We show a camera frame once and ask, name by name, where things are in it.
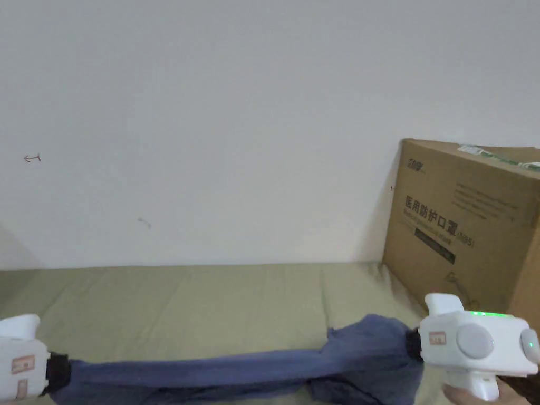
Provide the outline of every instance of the human hand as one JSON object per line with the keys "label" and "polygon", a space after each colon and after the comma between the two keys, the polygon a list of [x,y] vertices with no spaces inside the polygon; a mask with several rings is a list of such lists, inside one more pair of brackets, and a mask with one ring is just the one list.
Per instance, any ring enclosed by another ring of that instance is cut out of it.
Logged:
{"label": "human hand", "polygon": [[468,391],[444,385],[442,391],[445,397],[454,405],[530,405],[524,397],[518,395],[510,386],[500,380],[497,381],[499,386],[499,398],[496,401],[488,402],[475,397]]}

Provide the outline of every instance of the white controller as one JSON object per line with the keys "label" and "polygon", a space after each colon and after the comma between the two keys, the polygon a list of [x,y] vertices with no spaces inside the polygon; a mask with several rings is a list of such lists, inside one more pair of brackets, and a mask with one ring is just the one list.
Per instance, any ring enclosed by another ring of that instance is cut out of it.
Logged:
{"label": "white controller", "polygon": [[485,401],[499,397],[496,375],[538,373],[540,345],[529,324],[511,315],[466,311],[458,297],[428,294],[420,322],[421,356],[444,367],[448,384]]}
{"label": "white controller", "polygon": [[36,339],[37,315],[0,320],[0,403],[40,395],[48,385],[50,354]]}

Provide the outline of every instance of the finger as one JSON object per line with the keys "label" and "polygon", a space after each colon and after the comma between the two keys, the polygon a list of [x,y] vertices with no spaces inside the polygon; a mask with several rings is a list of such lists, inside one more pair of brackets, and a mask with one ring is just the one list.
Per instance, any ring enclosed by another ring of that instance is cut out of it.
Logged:
{"label": "finger", "polygon": [[518,394],[512,389],[512,387],[510,387],[504,381],[497,379],[497,385],[499,387],[499,398],[501,400],[518,396]]}
{"label": "finger", "polygon": [[451,403],[455,405],[485,405],[486,402],[482,401],[480,398],[475,397],[470,392],[461,389],[452,387],[449,385],[444,385],[442,391],[445,397]]}

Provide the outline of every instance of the pen mark on wall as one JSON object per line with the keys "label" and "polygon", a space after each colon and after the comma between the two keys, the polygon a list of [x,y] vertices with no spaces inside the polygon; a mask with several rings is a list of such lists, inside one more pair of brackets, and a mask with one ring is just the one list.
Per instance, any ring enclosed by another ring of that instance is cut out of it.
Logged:
{"label": "pen mark on wall", "polygon": [[151,224],[150,222],[148,222],[147,220],[145,220],[145,219],[143,219],[143,218],[141,218],[141,217],[139,217],[137,220],[138,220],[140,223],[146,225],[146,227],[147,227],[148,229],[152,228],[152,224]]}
{"label": "pen mark on wall", "polygon": [[39,157],[39,153],[38,153],[36,156],[32,157],[32,158],[28,157],[28,155],[26,155],[26,156],[24,157],[24,160],[26,160],[28,163],[32,163],[32,162],[30,161],[30,160],[32,160],[32,159],[37,159],[37,160],[41,161],[41,158]]}

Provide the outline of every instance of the white wall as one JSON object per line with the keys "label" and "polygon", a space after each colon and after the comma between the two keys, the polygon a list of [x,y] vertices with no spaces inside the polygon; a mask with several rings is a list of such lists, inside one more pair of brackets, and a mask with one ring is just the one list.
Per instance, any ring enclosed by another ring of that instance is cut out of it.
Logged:
{"label": "white wall", "polygon": [[379,259],[401,138],[540,146],[539,21],[536,1],[4,0],[0,267]]}

